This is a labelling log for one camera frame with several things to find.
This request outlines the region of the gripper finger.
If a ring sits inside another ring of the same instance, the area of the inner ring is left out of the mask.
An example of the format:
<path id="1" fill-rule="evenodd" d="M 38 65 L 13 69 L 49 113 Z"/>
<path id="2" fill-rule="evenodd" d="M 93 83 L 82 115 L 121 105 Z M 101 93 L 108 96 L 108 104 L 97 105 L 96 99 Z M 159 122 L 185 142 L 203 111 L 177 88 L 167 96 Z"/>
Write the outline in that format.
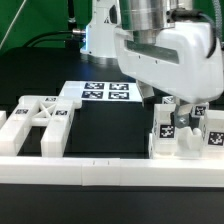
<path id="1" fill-rule="evenodd" d="M 153 87 L 139 80 L 136 81 L 136 86 L 142 98 L 142 106 L 146 107 L 155 98 Z"/>
<path id="2" fill-rule="evenodd" d="M 193 105 L 181 99 L 174 100 L 175 109 L 171 113 L 171 124 L 177 128 L 187 127 L 190 123 L 190 112 Z"/>

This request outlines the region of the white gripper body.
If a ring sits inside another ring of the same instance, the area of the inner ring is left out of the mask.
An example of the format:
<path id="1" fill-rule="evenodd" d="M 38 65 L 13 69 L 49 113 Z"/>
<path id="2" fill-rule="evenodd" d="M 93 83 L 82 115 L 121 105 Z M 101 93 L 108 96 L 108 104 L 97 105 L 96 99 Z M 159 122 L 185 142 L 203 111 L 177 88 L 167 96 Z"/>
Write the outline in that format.
<path id="1" fill-rule="evenodd" d="M 211 28 L 205 22 L 177 22 L 156 43 L 138 44 L 117 27 L 116 54 L 123 74 L 188 103 L 212 101 L 224 92 L 222 51 L 210 53 Z"/>

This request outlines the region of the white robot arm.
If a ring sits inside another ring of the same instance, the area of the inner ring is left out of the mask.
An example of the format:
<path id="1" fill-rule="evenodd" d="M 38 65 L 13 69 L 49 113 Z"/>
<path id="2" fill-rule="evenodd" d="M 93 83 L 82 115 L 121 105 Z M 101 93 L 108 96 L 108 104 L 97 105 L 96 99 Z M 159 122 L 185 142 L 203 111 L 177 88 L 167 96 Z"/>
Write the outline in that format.
<path id="1" fill-rule="evenodd" d="M 179 0 L 92 0 L 81 56 L 116 64 L 144 98 L 174 97 L 171 122 L 189 124 L 193 106 L 224 92 L 221 44 L 213 20 Z"/>

